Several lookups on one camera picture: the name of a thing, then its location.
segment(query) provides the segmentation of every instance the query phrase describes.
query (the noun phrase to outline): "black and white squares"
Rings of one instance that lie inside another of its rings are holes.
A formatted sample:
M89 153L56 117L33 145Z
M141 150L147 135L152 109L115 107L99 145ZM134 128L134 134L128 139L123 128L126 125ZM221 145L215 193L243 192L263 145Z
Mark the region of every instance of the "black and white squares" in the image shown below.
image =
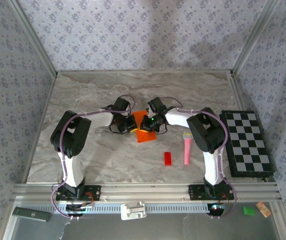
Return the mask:
M232 177L268 177L273 174L258 121L252 111L222 111L229 138L226 151Z

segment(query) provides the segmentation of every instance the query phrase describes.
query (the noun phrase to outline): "orange paper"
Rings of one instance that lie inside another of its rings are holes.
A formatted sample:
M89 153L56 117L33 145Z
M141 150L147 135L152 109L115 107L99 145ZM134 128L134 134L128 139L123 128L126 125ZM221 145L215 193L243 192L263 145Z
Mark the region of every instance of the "orange paper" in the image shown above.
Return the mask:
M152 141L157 139L157 135L154 131L152 132L146 132L140 130L140 125L143 120L144 115L148 115L147 111L136 111L132 113L135 118L136 125L138 127L138 130L136 131L136 137L138 143L144 143L147 141Z

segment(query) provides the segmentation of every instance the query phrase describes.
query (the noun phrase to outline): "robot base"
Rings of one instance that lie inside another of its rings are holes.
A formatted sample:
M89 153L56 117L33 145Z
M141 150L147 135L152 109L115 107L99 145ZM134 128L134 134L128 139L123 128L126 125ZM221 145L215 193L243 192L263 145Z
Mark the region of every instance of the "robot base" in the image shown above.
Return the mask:
M233 190L230 185L221 181L219 184L211 185L204 179L204 184L192 184L188 186L189 199L197 200L217 200L225 194L228 200L234 200Z
M93 196L93 201L99 201L101 186L85 185L84 179L77 187L64 184L57 190L56 201L91 201L91 197L85 193L90 193Z

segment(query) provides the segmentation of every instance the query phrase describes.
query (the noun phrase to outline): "white bracket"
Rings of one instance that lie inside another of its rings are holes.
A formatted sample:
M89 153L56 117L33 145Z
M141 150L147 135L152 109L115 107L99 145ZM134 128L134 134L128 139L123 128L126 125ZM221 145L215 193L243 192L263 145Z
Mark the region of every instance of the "white bracket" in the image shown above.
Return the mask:
M145 203L142 201L130 202L121 205L121 219L143 219L147 216Z

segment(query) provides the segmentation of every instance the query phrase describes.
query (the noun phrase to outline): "red block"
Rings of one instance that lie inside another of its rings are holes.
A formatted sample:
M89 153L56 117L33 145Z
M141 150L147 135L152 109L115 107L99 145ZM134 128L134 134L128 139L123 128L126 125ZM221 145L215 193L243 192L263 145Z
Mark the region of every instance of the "red block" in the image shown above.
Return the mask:
M164 152L164 165L165 166L172 165L171 153L168 151Z

